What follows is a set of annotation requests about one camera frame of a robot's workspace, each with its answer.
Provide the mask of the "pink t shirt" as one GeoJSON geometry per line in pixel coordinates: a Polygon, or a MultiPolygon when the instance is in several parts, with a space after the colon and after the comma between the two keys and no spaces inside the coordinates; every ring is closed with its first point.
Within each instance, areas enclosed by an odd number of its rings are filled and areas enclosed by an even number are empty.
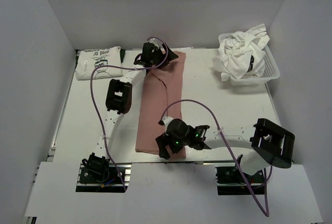
{"type": "Polygon", "coordinates": [[[186,53],[161,69],[152,69],[144,78],[135,151],[159,154],[156,138],[165,132],[158,122],[171,103],[182,99],[186,53]]]}

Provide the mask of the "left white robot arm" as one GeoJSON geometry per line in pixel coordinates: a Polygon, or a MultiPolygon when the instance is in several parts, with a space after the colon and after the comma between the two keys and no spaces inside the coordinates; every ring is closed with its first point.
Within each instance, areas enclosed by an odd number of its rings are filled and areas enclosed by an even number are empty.
{"type": "Polygon", "coordinates": [[[143,44],[142,52],[135,57],[132,67],[111,65],[111,68],[122,69],[127,73],[118,79],[109,81],[105,101],[106,116],[104,118],[98,110],[93,94],[93,77],[96,69],[93,70],[90,76],[90,94],[101,124],[100,140],[94,151],[98,157],[105,157],[113,165],[116,165],[110,155],[109,148],[124,115],[131,108],[133,87],[151,70],[161,69],[177,58],[178,55],[164,41],[157,37],[150,37],[143,44]]]}

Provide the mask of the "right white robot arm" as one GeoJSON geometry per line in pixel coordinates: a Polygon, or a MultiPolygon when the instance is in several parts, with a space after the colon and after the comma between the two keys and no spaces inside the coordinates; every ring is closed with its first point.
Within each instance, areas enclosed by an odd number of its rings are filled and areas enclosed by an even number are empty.
{"type": "Polygon", "coordinates": [[[265,118],[259,118],[252,127],[226,134],[209,125],[192,127],[170,116],[159,123],[164,127],[164,132],[156,137],[159,157],[167,160],[186,146],[195,150],[230,147],[250,150],[237,158],[242,172],[248,176],[269,166],[288,169],[292,165],[294,134],[265,118]]]}

